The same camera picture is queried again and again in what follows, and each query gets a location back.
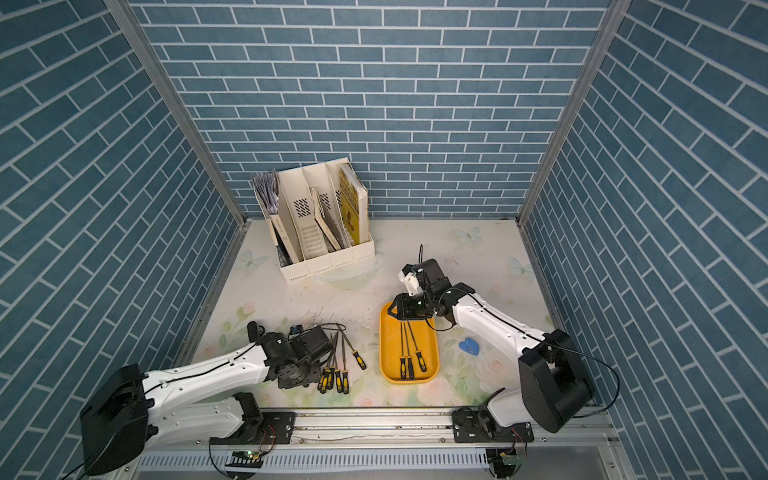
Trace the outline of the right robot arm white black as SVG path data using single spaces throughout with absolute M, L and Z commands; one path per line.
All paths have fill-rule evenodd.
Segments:
M 518 365 L 520 386 L 501 389 L 479 407 L 487 434 L 524 422 L 556 433 L 593 398 L 593 385 L 569 335 L 530 327 L 491 306 L 470 286 L 452 284 L 434 259 L 407 264 L 406 288 L 388 312 L 400 321 L 442 317 L 483 338 Z

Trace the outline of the purple patterned booklet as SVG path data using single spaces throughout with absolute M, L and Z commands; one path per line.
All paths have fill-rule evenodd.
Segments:
M 254 191 L 266 215 L 277 215 L 279 211 L 279 188 L 276 171 L 256 172 L 252 175 Z

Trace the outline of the file tool yellow black handle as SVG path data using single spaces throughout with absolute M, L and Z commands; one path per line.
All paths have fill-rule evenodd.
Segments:
M 407 361 L 406 361 L 406 348 L 405 348 L 405 333 L 404 333 L 404 323 L 402 321 L 399 323 L 399 340 L 400 340 L 400 379 L 406 380 L 408 378 L 407 374 Z

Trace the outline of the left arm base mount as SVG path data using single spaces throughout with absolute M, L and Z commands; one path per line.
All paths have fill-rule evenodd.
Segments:
M 247 418 L 228 437 L 211 437 L 211 445 L 287 445 L 296 421 L 293 411 L 267 411 L 259 417 Z

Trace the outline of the yellow plastic tray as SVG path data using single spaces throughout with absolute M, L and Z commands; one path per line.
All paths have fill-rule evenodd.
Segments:
M 433 380 L 440 369 L 437 332 L 425 321 L 398 320 L 392 302 L 379 318 L 379 367 L 393 384 L 419 384 Z

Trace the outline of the white file organizer rack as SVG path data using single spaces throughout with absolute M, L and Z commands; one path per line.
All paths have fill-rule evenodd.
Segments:
M 279 211 L 266 215 L 267 230 L 278 253 L 280 270 L 289 282 L 326 274 L 375 257 L 374 240 L 354 245 L 340 212 L 341 158 L 305 167 L 276 171 Z

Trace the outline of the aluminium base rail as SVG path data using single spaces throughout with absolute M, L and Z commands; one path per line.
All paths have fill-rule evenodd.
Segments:
M 442 444 L 607 447 L 619 443 L 605 414 L 575 419 L 556 433 L 533 422 L 482 427 L 475 408 L 325 408 L 261 411 L 254 444 L 351 449 L 436 448 Z

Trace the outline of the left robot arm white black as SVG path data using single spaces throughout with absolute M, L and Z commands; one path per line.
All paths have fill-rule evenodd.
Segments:
M 285 335 L 251 321 L 246 330 L 248 344 L 228 354 L 149 372 L 130 364 L 109 376 L 80 412 L 84 474 L 110 473 L 162 445 L 251 445 L 259 461 L 288 443 L 294 414 L 264 414 L 249 388 L 321 381 L 333 343 L 320 326 Z

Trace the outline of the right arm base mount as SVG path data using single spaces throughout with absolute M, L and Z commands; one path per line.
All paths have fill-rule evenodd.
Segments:
M 456 443 L 531 443 L 534 441 L 529 422 L 500 426 L 487 411 L 462 407 L 451 414 Z

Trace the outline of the yellow book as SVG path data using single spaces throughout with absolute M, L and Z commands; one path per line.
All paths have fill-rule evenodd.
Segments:
M 369 241 L 368 191 L 351 165 L 339 166 L 340 212 L 354 245 Z

